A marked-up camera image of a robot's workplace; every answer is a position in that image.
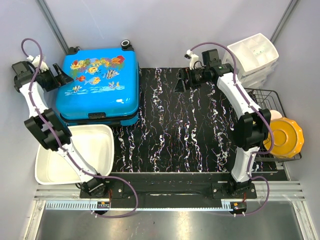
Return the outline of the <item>blue fish print suitcase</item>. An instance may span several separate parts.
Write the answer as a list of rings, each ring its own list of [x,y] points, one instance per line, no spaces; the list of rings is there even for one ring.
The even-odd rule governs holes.
[[[73,82],[57,91],[56,108],[69,126],[131,126],[139,119],[140,75],[128,39],[119,47],[70,47],[62,70]]]

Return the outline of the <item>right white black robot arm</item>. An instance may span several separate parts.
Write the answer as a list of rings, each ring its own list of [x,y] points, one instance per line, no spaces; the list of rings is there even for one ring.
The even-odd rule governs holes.
[[[270,133],[272,114],[252,100],[238,80],[232,65],[222,63],[217,49],[202,52],[204,65],[200,67],[196,66],[199,56],[190,49],[184,57],[189,60],[189,66],[179,70],[174,92],[195,90],[211,82],[222,91],[235,110],[237,122],[232,135],[237,150],[226,191],[230,197],[239,198],[251,187],[253,161]]]

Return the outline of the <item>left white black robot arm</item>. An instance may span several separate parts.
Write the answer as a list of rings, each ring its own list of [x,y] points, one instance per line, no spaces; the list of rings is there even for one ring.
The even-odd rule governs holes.
[[[78,175],[82,198],[104,198],[111,196],[108,183],[82,157],[72,142],[72,133],[52,108],[47,106],[44,92],[55,90],[73,82],[57,64],[53,67],[57,75],[47,68],[41,70],[41,64],[33,65],[29,61],[19,61],[12,66],[15,72],[14,88],[26,100],[29,118],[25,127],[46,150],[60,155]]]

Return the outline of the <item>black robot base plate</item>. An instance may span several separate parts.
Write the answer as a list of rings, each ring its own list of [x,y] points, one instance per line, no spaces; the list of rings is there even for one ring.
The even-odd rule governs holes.
[[[266,187],[262,179],[242,183],[240,190],[236,190],[229,173],[119,173],[116,177],[123,177],[136,191],[139,199],[142,197],[172,197],[196,196],[209,199],[256,199],[258,184]],[[277,172],[254,172],[253,177],[264,177],[270,186],[272,182],[285,182],[288,177],[284,170]],[[106,187],[111,199],[129,199],[134,193],[124,182],[116,179],[106,180]]]

